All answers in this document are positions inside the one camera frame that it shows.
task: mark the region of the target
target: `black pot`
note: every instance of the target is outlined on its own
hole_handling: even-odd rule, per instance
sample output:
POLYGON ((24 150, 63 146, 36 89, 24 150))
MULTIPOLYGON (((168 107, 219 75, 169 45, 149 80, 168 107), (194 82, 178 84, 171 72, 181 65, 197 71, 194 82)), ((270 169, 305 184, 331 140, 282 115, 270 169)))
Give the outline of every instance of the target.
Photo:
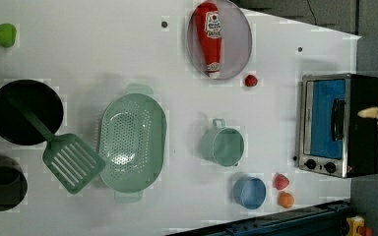
POLYGON ((26 196, 27 179, 17 161, 0 158, 0 211, 16 207, 26 196))

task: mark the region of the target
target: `toaster oven knob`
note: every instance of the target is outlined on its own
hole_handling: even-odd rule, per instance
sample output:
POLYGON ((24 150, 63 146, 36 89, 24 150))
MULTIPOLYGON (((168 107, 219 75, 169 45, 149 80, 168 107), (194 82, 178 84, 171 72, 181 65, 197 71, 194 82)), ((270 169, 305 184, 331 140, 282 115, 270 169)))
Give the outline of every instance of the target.
POLYGON ((324 168, 330 174, 336 172, 336 165, 333 162, 328 162, 326 165, 324 165, 324 168))
POLYGON ((317 162, 315 162, 315 160, 313 160, 313 159, 308 159, 305 162, 305 165, 306 165, 306 167, 308 167, 308 169, 315 169, 315 167, 317 167, 317 162))

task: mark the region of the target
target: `mug handle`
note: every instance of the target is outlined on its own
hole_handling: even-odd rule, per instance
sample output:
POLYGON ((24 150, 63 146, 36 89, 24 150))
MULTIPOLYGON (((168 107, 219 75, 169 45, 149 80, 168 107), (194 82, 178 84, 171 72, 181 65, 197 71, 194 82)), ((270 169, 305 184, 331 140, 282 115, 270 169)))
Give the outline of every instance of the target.
POLYGON ((223 119, 214 119, 213 120, 213 125, 214 127, 217 127, 217 121, 220 121, 220 126, 223 128, 225 127, 225 121, 223 119))

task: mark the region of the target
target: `blue bowl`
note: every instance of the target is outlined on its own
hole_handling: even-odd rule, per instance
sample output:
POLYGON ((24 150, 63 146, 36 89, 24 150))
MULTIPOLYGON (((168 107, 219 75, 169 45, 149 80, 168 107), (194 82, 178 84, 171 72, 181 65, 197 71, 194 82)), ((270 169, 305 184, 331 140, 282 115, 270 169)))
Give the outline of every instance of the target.
POLYGON ((245 176, 234 185, 235 200, 248 209, 256 209, 262 205, 266 198, 266 186, 262 180, 245 176))

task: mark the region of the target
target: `toaster oven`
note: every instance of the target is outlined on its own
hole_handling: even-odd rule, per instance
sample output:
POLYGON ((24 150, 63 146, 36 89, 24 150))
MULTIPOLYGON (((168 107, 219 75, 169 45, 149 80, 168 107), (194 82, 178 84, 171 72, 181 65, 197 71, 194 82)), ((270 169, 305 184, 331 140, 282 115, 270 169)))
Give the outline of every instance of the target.
POLYGON ((358 111, 378 106, 378 78, 304 76, 299 168, 341 178, 378 173, 378 127, 358 111))

